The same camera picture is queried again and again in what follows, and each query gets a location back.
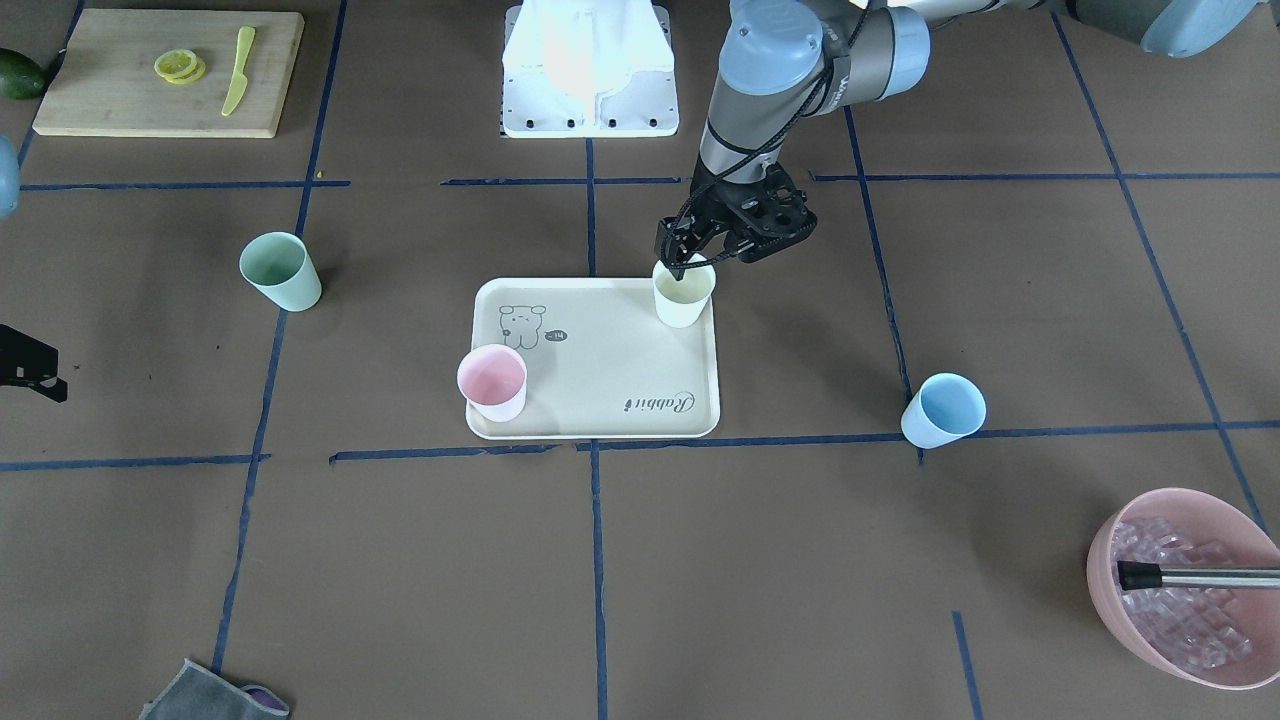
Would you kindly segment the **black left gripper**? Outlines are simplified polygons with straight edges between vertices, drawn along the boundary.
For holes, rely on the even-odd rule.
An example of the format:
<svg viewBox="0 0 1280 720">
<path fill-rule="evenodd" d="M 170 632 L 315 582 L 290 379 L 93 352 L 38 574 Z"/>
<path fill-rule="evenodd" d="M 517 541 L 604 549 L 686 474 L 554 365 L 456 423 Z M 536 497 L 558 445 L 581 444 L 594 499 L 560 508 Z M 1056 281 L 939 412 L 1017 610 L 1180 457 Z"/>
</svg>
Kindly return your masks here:
<svg viewBox="0 0 1280 720">
<path fill-rule="evenodd" d="M 696 165 L 690 187 L 690 208 L 659 220 L 655 231 L 658 263 L 676 281 L 692 269 L 714 266 L 721 258 L 696 260 L 712 238 L 724 234 L 723 255 L 756 263 L 806 240 L 818 215 L 806 208 L 781 165 L 768 165 L 762 179 L 746 184 L 713 183 L 714 174 Z"/>
</svg>

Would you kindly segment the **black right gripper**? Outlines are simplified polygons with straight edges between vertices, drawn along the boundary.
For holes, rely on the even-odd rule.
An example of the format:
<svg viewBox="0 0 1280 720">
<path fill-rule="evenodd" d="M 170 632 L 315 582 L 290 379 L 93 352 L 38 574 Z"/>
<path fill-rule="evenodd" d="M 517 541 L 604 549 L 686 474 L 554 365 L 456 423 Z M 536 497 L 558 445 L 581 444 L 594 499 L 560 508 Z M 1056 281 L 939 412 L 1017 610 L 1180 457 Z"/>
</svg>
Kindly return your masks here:
<svg viewBox="0 0 1280 720">
<path fill-rule="evenodd" d="M 58 377 L 59 351 L 1 324 L 1 386 L 26 387 L 54 402 L 68 398 L 68 383 Z"/>
</svg>

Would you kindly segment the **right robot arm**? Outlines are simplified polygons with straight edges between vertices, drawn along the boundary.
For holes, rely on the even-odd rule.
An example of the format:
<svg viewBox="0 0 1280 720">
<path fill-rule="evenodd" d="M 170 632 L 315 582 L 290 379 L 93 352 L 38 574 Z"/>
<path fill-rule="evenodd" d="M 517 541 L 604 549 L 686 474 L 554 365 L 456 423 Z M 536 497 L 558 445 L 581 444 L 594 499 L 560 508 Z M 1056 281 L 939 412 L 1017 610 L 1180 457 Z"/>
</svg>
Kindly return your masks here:
<svg viewBox="0 0 1280 720">
<path fill-rule="evenodd" d="M 8 137 L 1 137 L 1 215 L 17 210 L 20 196 L 20 168 L 17 151 Z M 1 324 L 1 386 L 32 389 L 37 395 L 63 404 L 68 383 L 58 374 L 59 352 L 35 337 Z"/>
</svg>

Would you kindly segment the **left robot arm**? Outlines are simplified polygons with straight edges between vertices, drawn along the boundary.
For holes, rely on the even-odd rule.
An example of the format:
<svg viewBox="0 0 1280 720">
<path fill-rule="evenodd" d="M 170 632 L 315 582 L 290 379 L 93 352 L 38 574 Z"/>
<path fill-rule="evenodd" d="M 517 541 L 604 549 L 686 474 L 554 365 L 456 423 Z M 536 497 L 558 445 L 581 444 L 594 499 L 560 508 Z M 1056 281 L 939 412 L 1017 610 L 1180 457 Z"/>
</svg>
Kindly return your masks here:
<svg viewBox="0 0 1280 720">
<path fill-rule="evenodd" d="M 803 119 L 904 94 L 923 78 L 932 35 L 1001 1 L 733 1 L 687 200 L 655 231 L 677 279 L 714 263 L 755 263 L 806 240 L 818 218 L 780 164 Z"/>
</svg>

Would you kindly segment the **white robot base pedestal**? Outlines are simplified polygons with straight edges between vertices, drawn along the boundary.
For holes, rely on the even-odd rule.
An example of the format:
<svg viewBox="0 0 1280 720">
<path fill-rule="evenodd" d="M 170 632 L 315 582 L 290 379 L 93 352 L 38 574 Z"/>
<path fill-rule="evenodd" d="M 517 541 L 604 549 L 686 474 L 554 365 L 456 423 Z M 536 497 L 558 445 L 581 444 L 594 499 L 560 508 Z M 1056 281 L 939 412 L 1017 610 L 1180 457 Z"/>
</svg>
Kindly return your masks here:
<svg viewBox="0 0 1280 720">
<path fill-rule="evenodd" d="M 653 138 L 680 127 L 669 13 L 653 1 L 522 1 L 506 12 L 509 138 Z"/>
</svg>

